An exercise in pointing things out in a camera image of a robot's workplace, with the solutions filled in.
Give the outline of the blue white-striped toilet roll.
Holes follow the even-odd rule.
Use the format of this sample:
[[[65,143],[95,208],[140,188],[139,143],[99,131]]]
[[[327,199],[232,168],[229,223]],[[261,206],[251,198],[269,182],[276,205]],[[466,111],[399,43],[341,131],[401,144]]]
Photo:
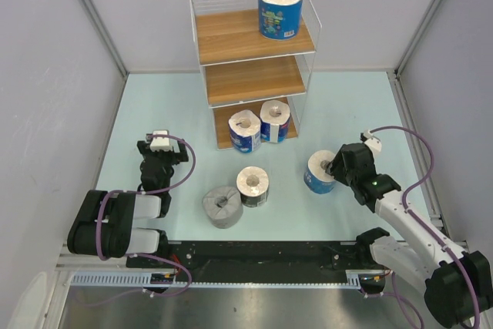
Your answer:
[[[282,143],[290,125],[290,107],[280,100],[268,100],[260,109],[261,139],[269,143]]]

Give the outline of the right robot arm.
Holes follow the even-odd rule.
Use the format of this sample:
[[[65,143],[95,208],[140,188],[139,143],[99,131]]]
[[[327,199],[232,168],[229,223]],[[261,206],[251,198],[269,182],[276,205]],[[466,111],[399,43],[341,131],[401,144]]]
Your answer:
[[[419,291],[430,314],[451,328],[492,307],[488,259],[467,252],[423,218],[404,199],[400,185],[376,171],[374,154],[364,143],[344,144],[326,169],[338,183],[354,192],[356,201],[389,223],[407,242],[402,248],[385,231],[355,249],[364,268],[377,264],[393,270]]]

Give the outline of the blue-wrapped toilet roll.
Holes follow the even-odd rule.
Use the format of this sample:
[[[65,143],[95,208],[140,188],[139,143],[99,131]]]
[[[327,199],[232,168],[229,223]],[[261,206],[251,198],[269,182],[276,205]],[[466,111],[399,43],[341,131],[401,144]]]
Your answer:
[[[336,180],[326,173],[335,154],[329,150],[319,150],[311,155],[304,173],[304,182],[316,194],[327,194],[336,185]]]

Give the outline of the blue cartoon-print toilet roll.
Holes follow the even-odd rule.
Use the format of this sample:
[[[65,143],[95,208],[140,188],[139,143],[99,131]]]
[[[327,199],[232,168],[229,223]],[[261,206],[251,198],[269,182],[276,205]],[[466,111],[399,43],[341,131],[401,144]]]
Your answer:
[[[300,30],[303,0],[258,0],[260,34],[268,39],[288,40]]]

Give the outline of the black-wrapped toilet roll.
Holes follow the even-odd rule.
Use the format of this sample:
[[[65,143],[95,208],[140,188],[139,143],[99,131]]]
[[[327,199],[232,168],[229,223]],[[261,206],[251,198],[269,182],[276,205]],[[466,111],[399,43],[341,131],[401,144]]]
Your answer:
[[[255,208],[265,204],[270,181],[267,172],[257,166],[243,168],[237,175],[236,187],[244,206]]]

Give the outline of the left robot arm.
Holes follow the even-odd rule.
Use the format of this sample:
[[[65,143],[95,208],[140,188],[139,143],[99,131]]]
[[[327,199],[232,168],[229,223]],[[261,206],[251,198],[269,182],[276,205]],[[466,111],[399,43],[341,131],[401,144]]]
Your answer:
[[[136,144],[143,160],[137,190],[90,190],[67,236],[70,253],[101,260],[141,254],[154,267],[165,265],[170,248],[164,232],[136,228],[135,220],[163,218],[171,204],[170,190],[187,181],[196,155],[186,141],[167,131],[149,134]]]

